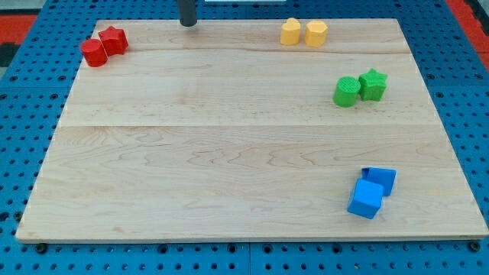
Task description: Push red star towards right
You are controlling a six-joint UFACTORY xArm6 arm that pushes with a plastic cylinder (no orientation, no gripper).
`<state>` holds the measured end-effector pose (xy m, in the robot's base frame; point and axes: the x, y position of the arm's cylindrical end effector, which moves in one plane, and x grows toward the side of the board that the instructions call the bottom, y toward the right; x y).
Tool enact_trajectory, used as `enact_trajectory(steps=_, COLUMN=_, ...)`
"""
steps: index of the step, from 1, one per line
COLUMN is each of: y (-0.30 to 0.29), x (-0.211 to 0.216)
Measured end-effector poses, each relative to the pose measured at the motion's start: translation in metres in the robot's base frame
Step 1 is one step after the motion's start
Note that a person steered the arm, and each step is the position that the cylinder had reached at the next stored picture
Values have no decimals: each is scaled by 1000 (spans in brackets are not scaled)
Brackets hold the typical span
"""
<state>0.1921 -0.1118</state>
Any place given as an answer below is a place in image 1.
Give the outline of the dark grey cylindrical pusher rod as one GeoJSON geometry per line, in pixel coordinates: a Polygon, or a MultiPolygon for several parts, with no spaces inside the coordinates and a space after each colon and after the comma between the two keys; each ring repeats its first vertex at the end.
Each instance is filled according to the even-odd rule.
{"type": "Polygon", "coordinates": [[[195,0],[177,0],[180,24],[184,27],[192,27],[197,23],[195,0]]]}

